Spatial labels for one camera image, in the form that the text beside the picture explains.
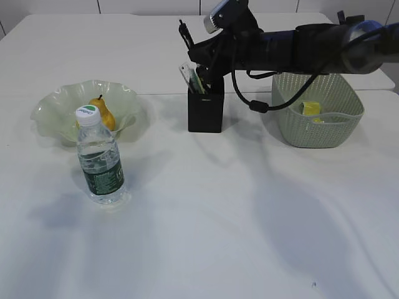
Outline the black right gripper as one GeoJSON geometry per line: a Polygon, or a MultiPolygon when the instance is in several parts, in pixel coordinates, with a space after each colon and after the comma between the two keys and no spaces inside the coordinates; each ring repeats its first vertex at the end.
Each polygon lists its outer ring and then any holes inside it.
{"type": "Polygon", "coordinates": [[[187,38],[188,56],[196,64],[196,73],[204,78],[209,85],[209,93],[224,93],[224,76],[232,72],[232,65],[236,70],[249,73],[249,67],[240,59],[240,49],[246,48],[249,42],[249,29],[223,29],[218,35],[194,43],[187,38]]]}

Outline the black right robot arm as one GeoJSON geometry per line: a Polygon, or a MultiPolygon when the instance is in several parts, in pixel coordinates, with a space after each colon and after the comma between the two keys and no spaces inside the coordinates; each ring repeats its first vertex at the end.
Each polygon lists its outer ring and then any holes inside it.
{"type": "Polygon", "coordinates": [[[232,70],[312,75],[322,67],[322,74],[369,74],[385,62],[398,62],[397,23],[345,21],[265,32],[246,9],[216,25],[220,34],[188,51],[192,62],[206,68],[206,81],[232,70]]]}

